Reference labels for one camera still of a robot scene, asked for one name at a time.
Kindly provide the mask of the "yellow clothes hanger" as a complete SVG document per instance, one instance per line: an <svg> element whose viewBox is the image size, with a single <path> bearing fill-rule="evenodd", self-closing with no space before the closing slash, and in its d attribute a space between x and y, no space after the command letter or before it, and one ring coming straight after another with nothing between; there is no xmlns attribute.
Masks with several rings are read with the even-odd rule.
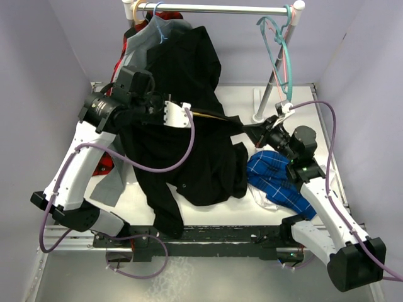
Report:
<svg viewBox="0 0 403 302"><path fill-rule="evenodd" d="M197 117L211 118L211 119L216 119L216 120L227 121L227 118L219 117L217 115L212 115L212 114L209 114L209 113L201 113L201 112L196 112L196 111L192 111L192 113L193 113L193 116L197 116Z"/></svg>

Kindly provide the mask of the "black polo shirt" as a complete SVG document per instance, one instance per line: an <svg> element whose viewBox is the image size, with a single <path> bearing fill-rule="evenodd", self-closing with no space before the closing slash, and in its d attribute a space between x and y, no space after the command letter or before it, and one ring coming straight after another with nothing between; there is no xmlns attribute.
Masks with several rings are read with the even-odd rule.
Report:
<svg viewBox="0 0 403 302"><path fill-rule="evenodd" d="M238 116L227 121L194 117L195 141L177 169L156 174L136 168L135 176L154 210L154 227L179 238L184 230L179 206L169 186L194 206L210 206L230 197L243 198L247 189L247 148L231 138L243 133ZM125 155L146 167L162 169L177 163L188 148L190 130L132 123L120 132Z"/></svg>

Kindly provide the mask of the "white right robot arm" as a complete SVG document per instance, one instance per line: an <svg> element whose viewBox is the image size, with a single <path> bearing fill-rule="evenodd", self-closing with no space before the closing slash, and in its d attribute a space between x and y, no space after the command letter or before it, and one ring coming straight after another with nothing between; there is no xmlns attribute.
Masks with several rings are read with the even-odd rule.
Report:
<svg viewBox="0 0 403 302"><path fill-rule="evenodd" d="M380 238L371 238L326 187L329 173L323 171L314 157L316 132L308 126L298 126L288 134L276 120L272 116L263 123L245 125L243 131L256 147L269 145L289 159L285 167L287 179L327 229L322 232L304 216L292 216L283 219L280 225L281 241L287 246L300 243L308 248L324 263L330 280L340 292L381 281L380 264L385 262L386 246Z"/></svg>

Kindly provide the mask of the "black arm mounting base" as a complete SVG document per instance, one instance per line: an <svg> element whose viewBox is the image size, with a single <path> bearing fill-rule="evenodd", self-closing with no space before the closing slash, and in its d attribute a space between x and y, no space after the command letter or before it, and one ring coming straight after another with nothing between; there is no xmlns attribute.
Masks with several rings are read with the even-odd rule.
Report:
<svg viewBox="0 0 403 302"><path fill-rule="evenodd" d="M305 258L301 245L283 239L279 226L186 226L179 239L152 226L131 226L127 235L136 238L118 241L97 234L93 245L116 253L108 257L113 262L150 262L153 257L164 257L157 237L171 257L254 257L289 264Z"/></svg>

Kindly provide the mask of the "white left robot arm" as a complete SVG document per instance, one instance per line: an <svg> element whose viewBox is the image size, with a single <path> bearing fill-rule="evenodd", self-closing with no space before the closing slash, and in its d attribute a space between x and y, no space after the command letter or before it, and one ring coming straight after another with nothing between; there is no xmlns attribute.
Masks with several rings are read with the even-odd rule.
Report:
<svg viewBox="0 0 403 302"><path fill-rule="evenodd" d="M34 192L30 201L49 210L60 225L78 232L107 234L116 247L129 241L127 223L89 203L84 193L104 149L133 121L161 125L164 102L154 95L155 80L148 70L123 67L115 82L85 98L71 146L52 182Z"/></svg>

